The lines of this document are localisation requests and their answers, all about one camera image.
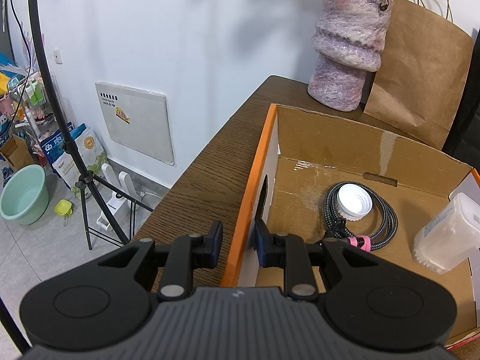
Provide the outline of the black paper bag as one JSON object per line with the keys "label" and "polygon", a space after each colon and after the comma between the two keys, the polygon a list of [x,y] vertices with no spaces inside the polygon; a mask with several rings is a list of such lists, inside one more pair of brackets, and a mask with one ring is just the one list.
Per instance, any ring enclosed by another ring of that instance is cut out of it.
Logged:
{"label": "black paper bag", "polygon": [[479,31],[460,105],[442,151],[479,170]]}

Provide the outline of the orange cardboard box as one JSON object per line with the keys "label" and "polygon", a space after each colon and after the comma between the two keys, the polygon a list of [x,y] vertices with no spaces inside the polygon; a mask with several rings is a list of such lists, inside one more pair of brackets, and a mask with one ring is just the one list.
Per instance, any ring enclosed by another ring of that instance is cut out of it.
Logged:
{"label": "orange cardboard box", "polygon": [[479,251],[440,274],[412,252],[420,230],[446,216],[457,195],[479,199],[479,170],[447,154],[350,119],[272,104],[241,200],[224,287],[281,286],[254,248],[260,216],[272,233],[307,243],[334,236],[436,281],[455,298],[448,345],[479,337]]}

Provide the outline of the white wall panel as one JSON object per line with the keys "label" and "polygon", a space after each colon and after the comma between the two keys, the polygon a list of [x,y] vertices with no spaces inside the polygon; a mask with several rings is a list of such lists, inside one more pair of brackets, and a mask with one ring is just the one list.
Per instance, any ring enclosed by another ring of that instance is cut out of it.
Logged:
{"label": "white wall panel", "polygon": [[107,82],[97,82],[95,88],[112,141],[165,164],[175,163],[164,94]]}

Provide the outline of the brown paper bag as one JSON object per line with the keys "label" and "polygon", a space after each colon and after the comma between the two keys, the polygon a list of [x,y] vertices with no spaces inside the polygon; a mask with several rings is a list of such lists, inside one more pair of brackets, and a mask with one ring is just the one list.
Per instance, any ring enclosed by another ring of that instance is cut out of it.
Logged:
{"label": "brown paper bag", "polygon": [[473,38],[423,0],[392,0],[382,66],[364,112],[442,149],[461,103]]}

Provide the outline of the cluttered storage rack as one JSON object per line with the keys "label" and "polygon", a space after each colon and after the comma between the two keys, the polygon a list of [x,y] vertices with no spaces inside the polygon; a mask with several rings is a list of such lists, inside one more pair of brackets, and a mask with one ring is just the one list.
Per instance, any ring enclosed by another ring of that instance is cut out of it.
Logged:
{"label": "cluttered storage rack", "polygon": [[22,69],[1,55],[1,74],[8,79],[1,95],[1,117],[6,120],[1,122],[1,137],[18,133],[40,143],[51,136],[57,124],[39,70]]}

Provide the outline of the white jar lid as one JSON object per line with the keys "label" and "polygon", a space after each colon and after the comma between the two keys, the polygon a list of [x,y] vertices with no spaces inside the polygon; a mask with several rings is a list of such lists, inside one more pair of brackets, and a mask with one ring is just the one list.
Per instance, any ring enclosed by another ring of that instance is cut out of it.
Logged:
{"label": "white jar lid", "polygon": [[374,207],[368,191],[357,184],[342,185],[336,197],[337,213],[348,221],[359,221]]}

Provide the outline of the small cardboard box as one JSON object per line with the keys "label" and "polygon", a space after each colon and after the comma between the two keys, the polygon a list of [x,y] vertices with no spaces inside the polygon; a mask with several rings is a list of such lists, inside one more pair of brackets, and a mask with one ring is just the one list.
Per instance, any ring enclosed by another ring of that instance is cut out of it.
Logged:
{"label": "small cardboard box", "polygon": [[36,163],[29,152],[26,141],[17,135],[10,137],[1,146],[1,154],[15,172]]}

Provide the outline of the purple felt vase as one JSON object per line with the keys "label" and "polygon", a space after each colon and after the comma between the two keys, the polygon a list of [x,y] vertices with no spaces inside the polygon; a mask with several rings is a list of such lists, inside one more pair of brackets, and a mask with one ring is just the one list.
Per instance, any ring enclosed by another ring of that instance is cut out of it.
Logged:
{"label": "purple felt vase", "polygon": [[337,111],[354,111],[369,72],[377,72],[392,0],[322,0],[312,45],[318,53],[307,92]]}

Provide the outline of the green plastic basin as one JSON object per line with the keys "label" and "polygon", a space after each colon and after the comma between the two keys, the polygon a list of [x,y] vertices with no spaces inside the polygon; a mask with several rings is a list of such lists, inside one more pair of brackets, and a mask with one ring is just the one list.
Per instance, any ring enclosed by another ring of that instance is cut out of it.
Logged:
{"label": "green plastic basin", "polygon": [[39,165],[28,165],[13,174],[1,193],[1,216],[30,225],[42,217],[49,204],[46,173]]}

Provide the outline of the black tripod stand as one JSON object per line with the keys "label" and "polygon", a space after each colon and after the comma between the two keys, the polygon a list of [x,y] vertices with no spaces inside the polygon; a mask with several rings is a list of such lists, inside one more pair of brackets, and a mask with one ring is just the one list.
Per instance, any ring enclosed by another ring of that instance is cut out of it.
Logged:
{"label": "black tripod stand", "polygon": [[[48,66],[47,57],[46,57],[45,49],[43,46],[41,24],[40,24],[39,11],[38,11],[38,0],[28,0],[28,15],[29,15],[29,22],[30,22],[30,28],[32,33],[32,42],[34,44],[35,55],[37,56],[39,71],[41,73],[41,76],[44,82],[46,95],[49,98],[51,109],[53,111],[55,119],[57,120],[58,128],[60,129],[60,132],[62,133],[64,138],[63,147],[65,152],[72,156],[72,160],[76,168],[80,172],[80,176],[78,178],[76,186],[80,189],[80,203],[81,203],[82,215],[84,219],[87,245],[89,247],[92,246],[91,239],[90,239],[91,236],[96,236],[97,238],[100,238],[116,246],[126,245],[128,244],[128,242],[131,242],[132,237],[129,238],[128,235],[124,233],[124,231],[120,227],[120,224],[116,221],[111,211],[108,209],[107,203],[103,199],[102,194],[98,191],[97,185],[101,184],[107,187],[108,189],[110,189],[111,191],[114,190],[124,195],[126,198],[128,198],[128,200],[136,202],[140,207],[146,209],[147,211],[151,212],[153,211],[153,209],[150,208],[148,205],[144,204],[143,202],[139,202],[136,199],[128,196],[126,193],[123,193],[118,188],[107,183],[100,176],[96,175],[94,172],[87,169],[83,159],[80,156],[75,139],[72,138],[70,131],[68,130],[66,118],[64,117],[64,113],[62,112],[62,108],[58,100],[58,96],[55,92],[54,83],[51,78],[50,69]],[[91,196],[94,198],[100,210],[106,216],[106,219],[109,222],[109,224],[112,225],[112,229],[116,234],[116,238],[103,235],[97,230],[89,226],[87,207],[86,207],[86,194],[85,194],[86,189],[88,189],[91,192]]]}

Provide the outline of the translucent plastic container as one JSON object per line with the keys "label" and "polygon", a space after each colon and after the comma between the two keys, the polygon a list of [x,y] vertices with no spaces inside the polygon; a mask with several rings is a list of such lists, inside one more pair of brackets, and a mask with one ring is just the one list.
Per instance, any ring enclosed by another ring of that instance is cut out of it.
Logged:
{"label": "translucent plastic container", "polygon": [[479,248],[479,205],[464,193],[456,196],[413,239],[412,257],[443,275]]}

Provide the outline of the small yellow box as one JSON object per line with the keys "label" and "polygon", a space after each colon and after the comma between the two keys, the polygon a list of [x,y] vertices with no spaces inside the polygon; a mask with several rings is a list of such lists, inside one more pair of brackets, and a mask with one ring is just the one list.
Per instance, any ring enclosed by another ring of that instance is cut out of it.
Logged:
{"label": "small yellow box", "polygon": [[69,200],[61,199],[55,205],[54,211],[57,215],[67,218],[72,214],[72,203]]}

